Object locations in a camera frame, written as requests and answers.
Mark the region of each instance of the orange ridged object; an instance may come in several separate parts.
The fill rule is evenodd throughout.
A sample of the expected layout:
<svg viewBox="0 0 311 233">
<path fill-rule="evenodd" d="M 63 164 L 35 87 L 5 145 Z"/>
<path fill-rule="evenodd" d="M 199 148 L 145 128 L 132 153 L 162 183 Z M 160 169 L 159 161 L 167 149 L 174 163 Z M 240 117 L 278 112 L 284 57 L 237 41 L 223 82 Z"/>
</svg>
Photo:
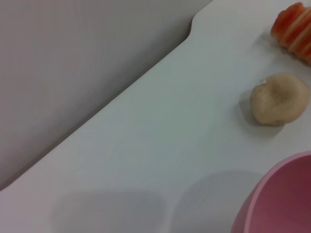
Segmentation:
<svg viewBox="0 0 311 233">
<path fill-rule="evenodd" d="M 288 51 L 311 65 L 311 7 L 297 2 L 280 12 L 271 36 Z"/>
</svg>

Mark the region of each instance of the gray wall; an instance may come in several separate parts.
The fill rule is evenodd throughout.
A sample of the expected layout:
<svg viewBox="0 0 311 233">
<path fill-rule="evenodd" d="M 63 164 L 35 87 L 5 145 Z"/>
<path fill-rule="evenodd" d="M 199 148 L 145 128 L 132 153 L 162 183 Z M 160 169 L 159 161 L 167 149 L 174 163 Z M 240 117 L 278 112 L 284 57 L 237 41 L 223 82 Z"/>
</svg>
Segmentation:
<svg viewBox="0 0 311 233">
<path fill-rule="evenodd" d="M 0 1 L 0 185 L 180 44 L 209 2 Z"/>
</svg>

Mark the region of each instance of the pink cup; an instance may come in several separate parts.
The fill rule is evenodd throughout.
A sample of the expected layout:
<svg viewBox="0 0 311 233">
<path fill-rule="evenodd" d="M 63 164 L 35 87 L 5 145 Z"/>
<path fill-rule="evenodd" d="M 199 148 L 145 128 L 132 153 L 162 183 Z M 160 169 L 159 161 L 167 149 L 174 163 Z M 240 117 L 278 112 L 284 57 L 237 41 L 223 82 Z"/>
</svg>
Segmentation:
<svg viewBox="0 0 311 233">
<path fill-rule="evenodd" d="M 288 157 L 261 179 L 231 233 L 311 233 L 311 151 Z"/>
</svg>

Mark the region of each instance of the white tray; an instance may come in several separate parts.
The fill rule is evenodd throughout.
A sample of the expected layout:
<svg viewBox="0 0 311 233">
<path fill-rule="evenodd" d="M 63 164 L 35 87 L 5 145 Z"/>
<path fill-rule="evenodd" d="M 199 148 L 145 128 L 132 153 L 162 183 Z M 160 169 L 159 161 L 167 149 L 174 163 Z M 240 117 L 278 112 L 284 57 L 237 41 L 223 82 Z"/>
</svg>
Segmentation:
<svg viewBox="0 0 311 233">
<path fill-rule="evenodd" d="M 251 118 L 266 76 L 311 69 L 266 32 L 293 0 L 215 0 L 189 38 L 0 192 L 4 233 L 228 233 L 275 163 L 311 150 L 310 108 L 283 128 Z"/>
</svg>

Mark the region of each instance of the dough ball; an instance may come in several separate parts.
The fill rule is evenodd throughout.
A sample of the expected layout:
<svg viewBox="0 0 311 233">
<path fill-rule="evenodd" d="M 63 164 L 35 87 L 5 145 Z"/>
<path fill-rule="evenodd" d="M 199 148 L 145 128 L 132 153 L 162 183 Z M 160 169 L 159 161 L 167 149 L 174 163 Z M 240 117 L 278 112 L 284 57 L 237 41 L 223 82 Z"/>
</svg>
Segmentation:
<svg viewBox="0 0 311 233">
<path fill-rule="evenodd" d="M 310 88 L 292 74 L 277 73 L 255 86 L 251 110 L 265 125 L 280 126 L 296 120 L 310 101 Z"/>
</svg>

